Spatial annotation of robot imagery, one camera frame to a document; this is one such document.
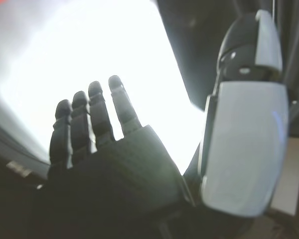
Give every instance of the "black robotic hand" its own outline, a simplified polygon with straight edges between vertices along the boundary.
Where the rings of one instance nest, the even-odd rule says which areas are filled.
[[[188,235],[183,214],[193,204],[183,177],[153,129],[141,126],[120,78],[109,86],[124,138],[114,139],[99,82],[91,83],[89,100],[80,91],[72,105],[58,104],[30,238]]]

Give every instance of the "bright light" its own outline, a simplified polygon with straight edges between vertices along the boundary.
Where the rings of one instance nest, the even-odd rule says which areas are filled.
[[[75,1],[37,33],[15,62],[3,98],[48,152],[55,107],[119,75],[142,125],[150,124],[183,173],[201,139],[204,113],[191,105],[156,6],[149,0]]]

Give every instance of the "overexposed white background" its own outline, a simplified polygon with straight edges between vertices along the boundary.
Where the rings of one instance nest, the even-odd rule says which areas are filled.
[[[142,125],[150,124],[183,173],[201,139],[205,114],[188,98],[156,5],[149,0],[79,0],[37,31],[11,65],[0,94],[48,153],[55,108],[100,81],[116,139],[122,138],[108,88],[119,75]]]

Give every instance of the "white plastic panel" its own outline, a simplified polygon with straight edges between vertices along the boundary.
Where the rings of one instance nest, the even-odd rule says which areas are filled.
[[[287,131],[283,85],[222,83],[202,185],[204,203],[237,216],[260,215],[281,171]]]

